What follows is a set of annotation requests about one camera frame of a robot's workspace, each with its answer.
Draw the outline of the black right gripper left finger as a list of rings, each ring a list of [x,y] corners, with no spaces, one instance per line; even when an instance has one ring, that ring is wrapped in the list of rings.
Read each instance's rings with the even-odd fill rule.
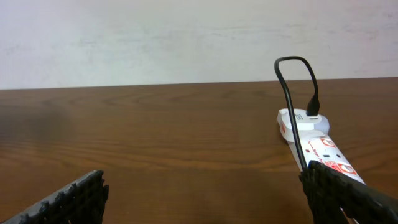
[[[109,185],[93,170],[62,187],[4,224],[102,224]]]

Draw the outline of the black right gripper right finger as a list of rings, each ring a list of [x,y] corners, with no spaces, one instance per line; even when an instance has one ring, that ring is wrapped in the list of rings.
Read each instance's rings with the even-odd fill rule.
[[[313,222],[397,224],[397,199],[372,189],[317,161],[310,161],[299,179]]]

